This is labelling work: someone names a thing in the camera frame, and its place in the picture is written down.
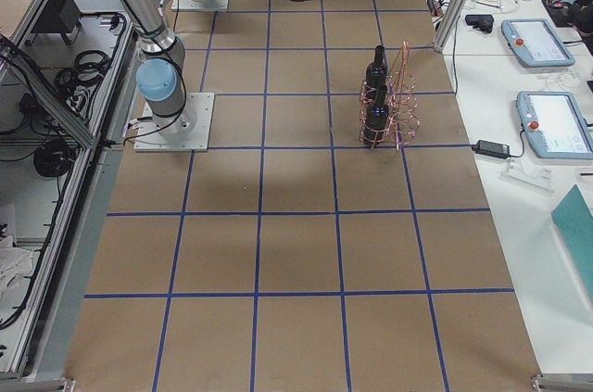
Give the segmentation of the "dark wine bottle left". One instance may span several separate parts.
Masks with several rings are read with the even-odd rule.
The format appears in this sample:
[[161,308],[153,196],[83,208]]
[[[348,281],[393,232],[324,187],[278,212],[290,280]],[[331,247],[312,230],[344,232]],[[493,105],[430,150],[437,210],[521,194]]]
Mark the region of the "dark wine bottle left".
[[370,147],[380,143],[384,135],[389,115],[389,107],[385,102],[386,96],[387,86],[383,84],[377,88],[375,98],[367,107],[363,142]]

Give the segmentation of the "dark wine bottle right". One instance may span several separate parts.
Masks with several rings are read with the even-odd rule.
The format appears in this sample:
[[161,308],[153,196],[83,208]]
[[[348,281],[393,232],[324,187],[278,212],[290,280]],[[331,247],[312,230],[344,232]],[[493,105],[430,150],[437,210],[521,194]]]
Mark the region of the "dark wine bottle right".
[[365,71],[365,84],[369,91],[376,90],[385,84],[387,66],[385,64],[385,48],[377,45],[374,48],[373,61]]

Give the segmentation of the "teach pendant far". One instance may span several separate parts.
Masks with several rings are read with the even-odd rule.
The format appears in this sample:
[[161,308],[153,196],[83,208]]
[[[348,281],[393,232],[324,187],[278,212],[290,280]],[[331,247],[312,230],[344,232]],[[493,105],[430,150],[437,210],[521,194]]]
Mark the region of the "teach pendant far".
[[575,63],[545,19],[504,19],[500,28],[513,54],[527,68],[570,67]]

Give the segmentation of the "dark wine bottle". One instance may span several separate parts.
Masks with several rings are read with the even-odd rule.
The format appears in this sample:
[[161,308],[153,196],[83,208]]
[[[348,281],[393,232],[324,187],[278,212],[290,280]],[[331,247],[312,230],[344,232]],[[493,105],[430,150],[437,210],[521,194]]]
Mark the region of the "dark wine bottle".
[[384,135],[389,115],[389,107],[385,102],[386,96],[387,86],[383,84],[377,88],[375,98],[367,107],[363,142],[370,147],[380,143]]
[[387,66],[385,64],[385,48],[377,45],[374,48],[373,61],[365,71],[365,84],[369,91],[376,90],[385,84]]

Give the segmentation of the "teal folder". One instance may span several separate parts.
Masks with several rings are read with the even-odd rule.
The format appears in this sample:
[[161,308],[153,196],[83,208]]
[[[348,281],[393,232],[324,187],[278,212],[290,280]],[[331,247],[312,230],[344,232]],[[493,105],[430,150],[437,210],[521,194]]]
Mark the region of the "teal folder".
[[574,185],[551,212],[587,295],[592,297],[592,210]]

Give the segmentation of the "teach pendant near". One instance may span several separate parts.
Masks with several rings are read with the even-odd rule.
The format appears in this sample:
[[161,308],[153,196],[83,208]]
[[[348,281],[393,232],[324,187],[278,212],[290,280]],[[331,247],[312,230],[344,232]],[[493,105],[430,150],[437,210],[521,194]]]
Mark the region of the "teach pendant near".
[[573,94],[521,91],[516,108],[539,158],[592,159],[592,136]]

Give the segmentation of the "teach pendant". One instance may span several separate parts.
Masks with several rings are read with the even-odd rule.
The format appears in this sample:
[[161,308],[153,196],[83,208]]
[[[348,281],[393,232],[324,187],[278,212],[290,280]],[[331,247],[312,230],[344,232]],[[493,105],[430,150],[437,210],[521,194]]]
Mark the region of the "teach pendant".
[[513,54],[527,68],[570,67],[575,63],[545,19],[504,19],[500,28]]
[[592,159],[592,136],[573,94],[521,91],[516,108],[539,158]]

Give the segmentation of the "black power adapter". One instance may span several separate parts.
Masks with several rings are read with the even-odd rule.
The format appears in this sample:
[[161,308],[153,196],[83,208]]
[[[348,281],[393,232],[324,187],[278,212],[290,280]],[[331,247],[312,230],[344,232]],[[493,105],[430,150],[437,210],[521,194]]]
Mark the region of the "black power adapter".
[[507,145],[487,140],[478,140],[472,145],[472,151],[478,155],[499,159],[507,159],[511,156]]

